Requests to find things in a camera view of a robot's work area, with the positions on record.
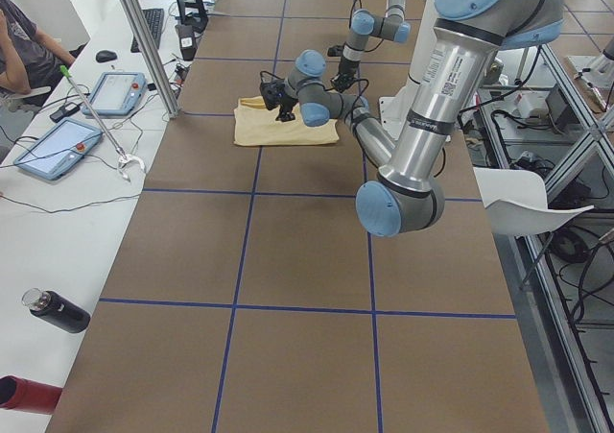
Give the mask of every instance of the white desk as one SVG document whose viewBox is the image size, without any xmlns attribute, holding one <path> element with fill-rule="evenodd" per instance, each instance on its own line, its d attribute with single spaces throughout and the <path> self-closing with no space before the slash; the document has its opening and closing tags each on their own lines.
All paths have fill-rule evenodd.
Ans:
<svg viewBox="0 0 614 433">
<path fill-rule="evenodd" d="M 141 1 L 144 9 L 161 7 L 165 10 L 166 27 L 159 50 L 163 63 L 174 57 L 172 53 L 180 55 L 175 21 L 168 13 L 171 3 L 170 0 Z M 70 71 L 74 79 L 92 88 L 100 74 L 111 71 L 113 65 L 118 70 L 144 72 L 151 82 L 142 56 L 130 52 L 131 40 L 128 21 L 118 5 L 72 66 Z M 94 56 L 101 49 L 116 52 L 118 59 L 97 63 Z M 170 74 L 175 63 L 165 68 Z M 63 80 L 48 102 L 63 98 L 69 87 Z M 150 92 L 145 94 L 140 106 L 150 95 Z M 56 108 L 41 112 L 24 134 L 39 137 L 48 131 L 53 126 L 49 114 Z M 95 124 L 80 112 L 73 117 Z M 159 97 L 152 99 L 133 118 L 144 130 L 135 154 L 145 160 L 148 168 L 154 161 L 167 119 Z M 108 126 L 114 122 L 106 120 Z M 113 133 L 127 151 L 139 134 L 130 122 Z M 15 146 L 4 164 L 12 163 L 22 150 Z M 111 165 L 117 163 L 117 154 L 106 138 L 93 150 L 93 155 Z M 128 173 L 130 183 L 93 157 L 86 157 L 57 182 L 38 180 L 14 167 L 3 168 L 0 169 L 0 191 L 9 198 L 48 209 L 68 208 L 138 195 L 145 176 L 137 165 L 131 165 Z M 0 200 L 0 376 L 10 374 L 60 387 L 64 385 L 84 333 L 69 334 L 31 316 L 21 305 L 21 296 L 31 287 L 51 289 L 93 312 L 135 206 L 136 199 L 131 199 L 50 215 Z M 49 419 L 49 416 L 0 410 L 0 430 L 44 431 Z"/>
</svg>

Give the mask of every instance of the gray robot arm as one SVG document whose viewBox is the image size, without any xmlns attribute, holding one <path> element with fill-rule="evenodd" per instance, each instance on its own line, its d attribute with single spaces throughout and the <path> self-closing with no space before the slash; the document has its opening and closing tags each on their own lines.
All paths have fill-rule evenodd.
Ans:
<svg viewBox="0 0 614 433">
<path fill-rule="evenodd" d="M 336 90 L 344 92 L 356 81 L 356 73 L 370 37 L 394 42 L 407 41 L 411 27 L 405 21 L 405 1 L 387 0 L 384 16 L 374 15 L 366 9 L 358 9 L 352 13 L 350 32 L 339 62 L 339 72 L 331 80 Z"/>
<path fill-rule="evenodd" d="M 425 229 L 438 220 L 444 197 L 433 167 L 486 66 L 497 50 L 549 42 L 562 26 L 563 0 L 435 3 L 437 43 L 397 142 L 363 99 L 324 89 L 324 62 L 315 51 L 303 53 L 284 82 L 284 95 L 301 103 L 305 124 L 341 118 L 378 167 L 377 181 L 363 185 L 356 198 L 361 223 L 378 236 Z"/>
</svg>

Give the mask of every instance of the red cylinder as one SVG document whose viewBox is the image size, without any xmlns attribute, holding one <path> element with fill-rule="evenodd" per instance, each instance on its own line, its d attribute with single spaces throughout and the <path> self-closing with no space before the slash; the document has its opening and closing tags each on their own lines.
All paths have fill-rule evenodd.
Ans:
<svg viewBox="0 0 614 433">
<path fill-rule="evenodd" d="M 0 408 L 53 414 L 61 388 L 7 375 L 0 378 Z"/>
</svg>

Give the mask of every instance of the black mouse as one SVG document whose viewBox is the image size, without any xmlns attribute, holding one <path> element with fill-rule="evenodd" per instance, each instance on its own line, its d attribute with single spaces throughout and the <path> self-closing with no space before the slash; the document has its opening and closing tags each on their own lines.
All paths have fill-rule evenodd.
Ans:
<svg viewBox="0 0 614 433">
<path fill-rule="evenodd" d="M 115 59 L 117 59 L 117 54 L 115 54 L 113 51 L 103 50 L 99 51 L 98 54 L 96 54 L 96 61 L 98 63 L 104 63 L 105 61 L 111 61 Z"/>
</svg>

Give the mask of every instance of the person's arm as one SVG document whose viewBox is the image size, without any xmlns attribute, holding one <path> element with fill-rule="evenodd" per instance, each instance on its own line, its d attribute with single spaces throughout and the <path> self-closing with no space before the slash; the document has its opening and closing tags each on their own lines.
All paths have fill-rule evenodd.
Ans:
<svg viewBox="0 0 614 433">
<path fill-rule="evenodd" d="M 75 58 L 71 56 L 66 49 L 61 47 L 57 41 L 40 30 L 38 27 L 36 27 L 35 41 L 41 46 L 46 47 L 54 54 L 54 56 L 66 63 L 68 66 L 72 65 L 75 61 Z"/>
<path fill-rule="evenodd" d="M 7 18 L 0 10 L 0 51 L 5 59 L 5 71 L 0 73 L 0 86 L 18 94 L 29 94 L 32 90 L 28 73 L 22 59 L 12 45 L 7 28 Z"/>
</svg>

